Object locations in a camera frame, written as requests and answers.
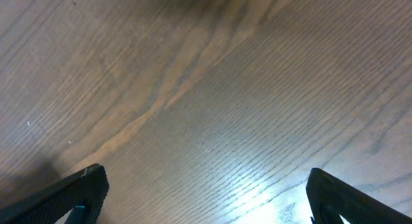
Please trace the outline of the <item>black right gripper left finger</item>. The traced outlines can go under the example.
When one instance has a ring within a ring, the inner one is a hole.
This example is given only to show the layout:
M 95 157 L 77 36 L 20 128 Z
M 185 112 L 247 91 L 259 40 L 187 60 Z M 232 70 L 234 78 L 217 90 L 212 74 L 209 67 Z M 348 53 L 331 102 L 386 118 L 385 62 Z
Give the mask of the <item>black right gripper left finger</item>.
M 66 223 L 95 224 L 108 191 L 105 168 L 95 163 L 1 209 L 1 223 L 56 223 L 68 214 Z

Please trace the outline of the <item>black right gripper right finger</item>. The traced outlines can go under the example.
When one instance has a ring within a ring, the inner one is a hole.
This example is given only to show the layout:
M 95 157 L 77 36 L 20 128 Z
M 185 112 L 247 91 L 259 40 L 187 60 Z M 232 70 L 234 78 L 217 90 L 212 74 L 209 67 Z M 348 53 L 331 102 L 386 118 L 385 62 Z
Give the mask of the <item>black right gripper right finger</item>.
M 411 224 L 411 218 L 364 194 L 320 168 L 310 171 L 306 195 L 316 224 Z

